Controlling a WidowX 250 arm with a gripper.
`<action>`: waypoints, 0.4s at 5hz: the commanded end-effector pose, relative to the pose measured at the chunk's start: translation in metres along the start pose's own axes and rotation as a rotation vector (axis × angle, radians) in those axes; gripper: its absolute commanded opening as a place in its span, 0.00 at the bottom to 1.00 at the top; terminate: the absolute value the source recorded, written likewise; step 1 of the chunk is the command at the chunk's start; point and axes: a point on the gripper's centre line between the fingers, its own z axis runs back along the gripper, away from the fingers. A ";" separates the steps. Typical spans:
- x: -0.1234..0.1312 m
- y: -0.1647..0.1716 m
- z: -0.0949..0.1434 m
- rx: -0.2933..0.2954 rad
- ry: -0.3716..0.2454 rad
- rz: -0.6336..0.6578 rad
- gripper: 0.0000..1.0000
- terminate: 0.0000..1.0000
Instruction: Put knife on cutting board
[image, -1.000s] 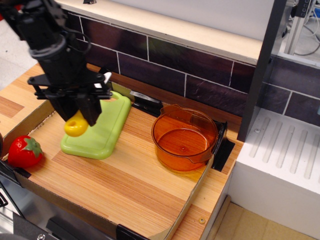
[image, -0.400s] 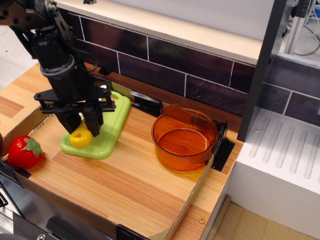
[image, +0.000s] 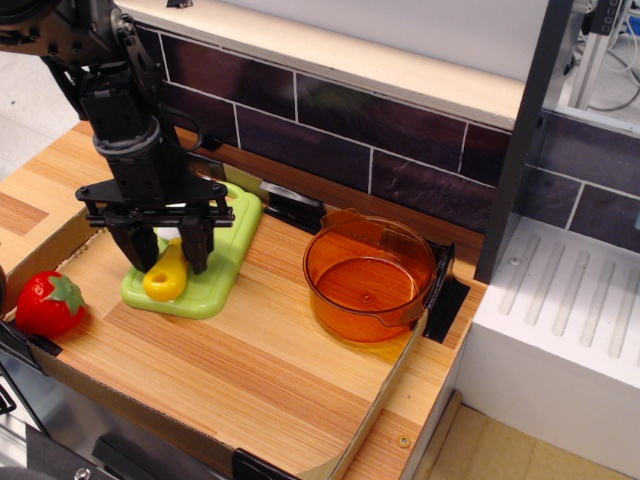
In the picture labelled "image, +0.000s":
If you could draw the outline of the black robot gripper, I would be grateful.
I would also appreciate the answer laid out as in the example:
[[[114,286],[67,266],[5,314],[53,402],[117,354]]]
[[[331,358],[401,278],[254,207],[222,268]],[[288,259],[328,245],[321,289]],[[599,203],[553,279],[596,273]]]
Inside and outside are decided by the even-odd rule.
[[[233,224],[228,188],[191,173],[190,153],[159,124],[121,139],[93,135],[96,152],[107,162],[109,180],[79,187],[76,198],[95,226],[108,227],[131,265],[148,272],[159,247],[154,227],[178,227],[182,249],[195,275],[207,270],[215,228]]]

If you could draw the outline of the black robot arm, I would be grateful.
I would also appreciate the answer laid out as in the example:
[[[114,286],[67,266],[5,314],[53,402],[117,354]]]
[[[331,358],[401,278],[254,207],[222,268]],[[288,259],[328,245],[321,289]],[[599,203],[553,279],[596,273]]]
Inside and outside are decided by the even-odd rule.
[[[108,229],[141,272],[159,256],[156,229],[175,227],[191,269],[205,272],[215,229],[234,220],[228,190],[189,171],[195,150],[180,144],[161,66],[132,17],[113,1],[4,1],[1,48],[40,58],[91,125],[112,177],[76,192],[89,224]]]

